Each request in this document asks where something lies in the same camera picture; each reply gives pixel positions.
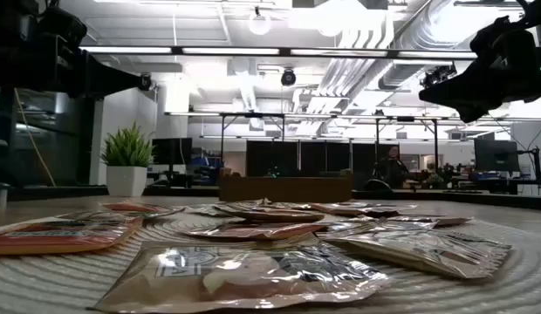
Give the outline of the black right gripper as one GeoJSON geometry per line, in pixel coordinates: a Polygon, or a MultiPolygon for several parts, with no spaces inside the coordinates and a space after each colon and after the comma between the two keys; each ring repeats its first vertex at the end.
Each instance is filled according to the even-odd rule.
{"type": "Polygon", "coordinates": [[[488,71],[468,69],[450,82],[419,92],[419,99],[455,109],[464,123],[479,120],[504,102],[541,98],[541,65],[516,67],[493,62],[488,71]]]}

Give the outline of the black metal station frame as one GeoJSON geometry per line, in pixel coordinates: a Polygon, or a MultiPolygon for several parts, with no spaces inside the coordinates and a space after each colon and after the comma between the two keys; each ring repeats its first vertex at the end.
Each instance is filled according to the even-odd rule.
{"type": "MultiPolygon", "coordinates": [[[[370,117],[364,117],[364,116],[338,116],[338,115],[331,115],[331,114],[309,114],[309,115],[303,115],[303,114],[284,114],[284,113],[219,113],[219,116],[222,118],[222,131],[220,135],[220,141],[221,141],[221,156],[223,158],[223,145],[224,145],[224,132],[227,127],[225,124],[225,120],[227,117],[244,117],[249,119],[281,119],[282,124],[278,126],[278,128],[281,130],[282,134],[279,137],[279,139],[284,142],[285,136],[284,136],[284,128],[285,128],[285,121],[287,118],[315,118],[315,119],[356,119],[356,120],[370,120],[372,121],[374,127],[375,127],[375,137],[374,137],[374,151],[373,151],[373,160],[378,160],[378,152],[379,152],[379,146],[380,146],[380,122],[383,120],[384,122],[421,122],[424,127],[429,130],[434,135],[434,157],[435,157],[435,168],[439,167],[439,138],[438,138],[438,119],[433,118],[416,118],[411,116],[370,116],[370,117]]],[[[302,158],[302,149],[301,149],[301,140],[298,140],[298,148],[297,148],[297,165],[294,167],[291,162],[282,162],[280,160],[279,155],[281,154],[281,151],[275,148],[275,140],[277,137],[271,137],[271,155],[270,155],[270,168],[268,170],[268,173],[266,174],[267,177],[277,178],[277,177],[286,177],[288,175],[296,175],[299,174],[299,172],[302,170],[301,167],[301,158],[302,158]]]]}

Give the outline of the black aluminium table frame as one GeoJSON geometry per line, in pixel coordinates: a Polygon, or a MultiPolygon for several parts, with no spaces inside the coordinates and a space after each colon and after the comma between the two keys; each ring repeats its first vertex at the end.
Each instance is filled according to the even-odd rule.
{"type": "MultiPolygon", "coordinates": [[[[38,188],[8,188],[9,201],[35,201],[46,199],[62,199],[87,196],[108,195],[105,187],[38,187],[38,188]]],[[[217,197],[218,189],[199,188],[147,188],[145,196],[172,197],[217,197]]],[[[353,190],[353,199],[357,200],[397,200],[397,201],[452,201],[478,205],[489,205],[508,208],[527,208],[541,211],[541,196],[519,196],[498,194],[465,194],[446,193],[441,190],[412,192],[367,192],[353,190]]]]}

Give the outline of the long linear ceiling light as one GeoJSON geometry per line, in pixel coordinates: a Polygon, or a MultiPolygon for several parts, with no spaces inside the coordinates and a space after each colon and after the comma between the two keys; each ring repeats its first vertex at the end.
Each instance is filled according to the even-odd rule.
{"type": "Polygon", "coordinates": [[[81,49],[99,55],[153,55],[153,56],[227,56],[227,57],[282,57],[282,58],[384,58],[426,60],[473,60],[472,51],[417,51],[394,49],[329,49],[291,47],[239,47],[239,46],[81,46],[81,49]]]}

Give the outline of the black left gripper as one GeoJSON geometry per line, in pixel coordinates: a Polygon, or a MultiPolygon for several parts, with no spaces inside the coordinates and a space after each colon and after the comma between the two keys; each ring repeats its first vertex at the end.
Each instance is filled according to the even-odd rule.
{"type": "MultiPolygon", "coordinates": [[[[104,65],[82,51],[86,79],[82,94],[88,98],[142,87],[142,77],[104,65]]],[[[61,39],[22,44],[17,51],[17,87],[37,91],[81,94],[81,50],[61,39]]]]}

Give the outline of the green plant in white pot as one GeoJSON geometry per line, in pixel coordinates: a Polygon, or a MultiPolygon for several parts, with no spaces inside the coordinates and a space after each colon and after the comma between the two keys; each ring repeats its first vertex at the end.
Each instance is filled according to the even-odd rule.
{"type": "Polygon", "coordinates": [[[140,197],[147,185],[147,169],[154,146],[135,122],[109,133],[100,158],[106,165],[106,187],[111,196],[140,197]]]}

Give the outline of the white pendant lamp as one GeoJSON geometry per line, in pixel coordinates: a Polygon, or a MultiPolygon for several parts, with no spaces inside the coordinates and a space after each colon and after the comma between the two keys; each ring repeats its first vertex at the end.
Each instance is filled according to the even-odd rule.
{"type": "Polygon", "coordinates": [[[248,20],[248,28],[253,34],[265,35],[271,29],[271,17],[263,14],[259,6],[255,6],[248,20]]]}

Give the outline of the black computer monitor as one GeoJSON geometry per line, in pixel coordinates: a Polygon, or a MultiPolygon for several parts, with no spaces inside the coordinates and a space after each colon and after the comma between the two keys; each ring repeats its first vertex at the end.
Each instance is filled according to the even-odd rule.
{"type": "Polygon", "coordinates": [[[517,172],[517,143],[507,140],[474,140],[476,171],[517,172]]]}
{"type": "Polygon", "coordinates": [[[191,161],[191,138],[154,139],[154,164],[188,165],[191,161]]]}

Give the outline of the person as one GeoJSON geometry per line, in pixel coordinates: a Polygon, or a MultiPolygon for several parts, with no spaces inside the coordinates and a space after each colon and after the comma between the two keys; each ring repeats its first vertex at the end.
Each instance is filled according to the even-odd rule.
{"type": "Polygon", "coordinates": [[[386,157],[378,163],[379,177],[393,189],[403,188],[408,169],[400,159],[398,147],[390,147],[386,157]]]}

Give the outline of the black track light cluster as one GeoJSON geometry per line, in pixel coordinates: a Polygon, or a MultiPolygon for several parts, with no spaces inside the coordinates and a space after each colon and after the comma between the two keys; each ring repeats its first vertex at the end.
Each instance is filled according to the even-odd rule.
{"type": "Polygon", "coordinates": [[[456,74],[457,70],[454,65],[438,65],[425,71],[424,77],[420,81],[420,85],[426,89],[445,80],[451,79],[456,74]]]}

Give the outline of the white round woven placemat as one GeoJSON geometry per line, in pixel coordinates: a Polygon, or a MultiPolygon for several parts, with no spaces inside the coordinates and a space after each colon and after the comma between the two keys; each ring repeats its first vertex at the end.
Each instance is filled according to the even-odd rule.
{"type": "MultiPolygon", "coordinates": [[[[168,240],[179,227],[218,219],[180,213],[147,224],[98,253],[0,257],[0,314],[99,314],[92,306],[112,287],[144,241],[168,240]]],[[[484,281],[451,280],[373,262],[391,286],[358,303],[302,304],[266,314],[541,314],[541,235],[474,221],[457,232],[511,245],[503,267],[484,281]]]]}

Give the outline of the black partition panels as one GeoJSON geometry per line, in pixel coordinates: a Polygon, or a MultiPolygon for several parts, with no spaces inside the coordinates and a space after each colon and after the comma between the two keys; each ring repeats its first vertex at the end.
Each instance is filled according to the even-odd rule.
{"type": "Polygon", "coordinates": [[[248,176],[314,177],[350,169],[369,177],[375,161],[385,158],[391,146],[373,143],[329,141],[254,141],[247,142],[248,176]]]}

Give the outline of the wooden three-compartment box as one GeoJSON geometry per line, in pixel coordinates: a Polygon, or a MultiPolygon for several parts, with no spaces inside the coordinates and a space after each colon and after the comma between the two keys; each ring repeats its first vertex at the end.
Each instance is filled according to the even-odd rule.
{"type": "Polygon", "coordinates": [[[326,177],[237,177],[219,182],[220,201],[337,202],[353,198],[353,174],[326,177]]]}

